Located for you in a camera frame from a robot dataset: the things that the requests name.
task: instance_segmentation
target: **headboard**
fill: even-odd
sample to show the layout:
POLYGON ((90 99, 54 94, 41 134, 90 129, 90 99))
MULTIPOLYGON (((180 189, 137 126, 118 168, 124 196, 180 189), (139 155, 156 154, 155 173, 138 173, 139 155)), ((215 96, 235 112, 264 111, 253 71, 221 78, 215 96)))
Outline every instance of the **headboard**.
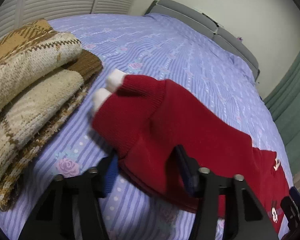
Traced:
POLYGON ((172 0, 154 1, 148 8, 147 13, 165 14, 184 22, 197 32, 212 39, 224 50, 242 58, 252 70, 255 80, 259 76, 259 64, 255 56, 241 41, 218 26, 214 20, 206 15, 172 0))

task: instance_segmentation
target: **screw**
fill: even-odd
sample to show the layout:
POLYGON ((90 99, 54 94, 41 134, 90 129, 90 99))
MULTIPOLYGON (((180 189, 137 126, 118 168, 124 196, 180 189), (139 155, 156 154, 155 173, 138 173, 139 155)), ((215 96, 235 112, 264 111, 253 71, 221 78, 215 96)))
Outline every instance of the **screw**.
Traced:
POLYGON ((61 174, 58 174, 54 177, 54 181, 62 181, 63 180, 63 176, 61 174))
POLYGON ((91 167, 88 169, 89 173, 98 173, 97 167, 91 167))
POLYGON ((241 174, 236 174, 236 175, 234 175, 234 179, 238 180, 238 181, 243 181, 244 180, 244 176, 242 176, 241 174))
POLYGON ((210 173, 210 170, 208 168, 201 167, 201 168, 199 168, 199 172, 203 173, 203 174, 208 174, 208 173, 210 173))

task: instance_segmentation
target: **bedspread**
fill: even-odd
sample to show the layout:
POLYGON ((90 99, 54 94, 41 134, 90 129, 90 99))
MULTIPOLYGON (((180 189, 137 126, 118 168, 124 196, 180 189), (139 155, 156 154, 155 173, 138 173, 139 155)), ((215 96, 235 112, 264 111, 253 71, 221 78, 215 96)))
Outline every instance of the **bedspread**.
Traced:
MULTIPOLYGON (((289 186, 292 175, 281 137, 254 86, 252 72, 239 57, 177 19, 94 14, 49 21, 57 31, 70 31, 84 49, 96 54, 104 70, 85 101, 23 175, 23 191, 14 208, 0 212, 0 227, 17 240, 31 209, 56 174, 83 173, 106 156, 111 147, 92 130, 93 92, 105 86, 114 68, 128 74, 171 79, 188 89, 224 122, 249 134, 253 146, 276 151, 289 186)), ((151 198, 119 175, 112 193, 100 199, 111 240, 187 240, 195 214, 151 198)), ((76 239, 81 239, 75 209, 76 239)), ((216 239, 224 221, 218 221, 216 239)), ((284 220, 279 236, 288 230, 284 220)))

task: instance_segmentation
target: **red knit sweater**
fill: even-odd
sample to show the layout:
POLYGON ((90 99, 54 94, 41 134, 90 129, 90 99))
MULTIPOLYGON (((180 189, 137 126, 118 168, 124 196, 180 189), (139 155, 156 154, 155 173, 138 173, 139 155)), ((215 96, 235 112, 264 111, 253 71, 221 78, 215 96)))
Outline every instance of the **red knit sweater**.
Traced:
MULTIPOLYGON (((133 182, 187 211, 195 212, 198 200, 183 188, 170 154, 174 146, 182 144, 200 166, 219 176, 242 174, 279 232, 280 202, 289 187, 282 167, 274 170, 276 153, 252 147, 249 135, 224 123, 175 82, 127 75, 95 114, 92 126, 118 151, 119 165, 133 182)), ((220 197, 219 216, 224 212, 220 197)))

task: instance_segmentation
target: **folded blanket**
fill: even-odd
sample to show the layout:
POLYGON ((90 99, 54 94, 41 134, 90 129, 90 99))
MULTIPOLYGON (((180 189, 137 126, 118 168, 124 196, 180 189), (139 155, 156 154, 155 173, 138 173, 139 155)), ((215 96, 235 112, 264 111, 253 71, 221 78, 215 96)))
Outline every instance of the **folded blanket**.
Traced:
POLYGON ((13 205, 22 170, 80 105, 101 70, 100 59, 82 50, 78 39, 54 31, 44 19, 0 40, 0 210, 13 205))
POLYGON ((44 19, 8 33, 0 40, 0 111, 27 86, 81 52, 73 34, 54 31, 44 19))
POLYGON ((82 103, 86 97, 89 88, 95 81, 100 70, 101 64, 98 65, 98 73, 94 74, 87 80, 74 97, 69 99, 63 107, 42 127, 34 138, 19 151, 18 155, 12 161, 4 176, 0 181, 0 210, 7 211, 10 209, 18 198, 22 185, 18 182, 19 177, 29 162, 35 158, 46 143, 56 134, 74 110, 82 103))
POLYGON ((57 69, 24 90, 0 118, 0 179, 18 151, 83 84, 76 71, 57 69))

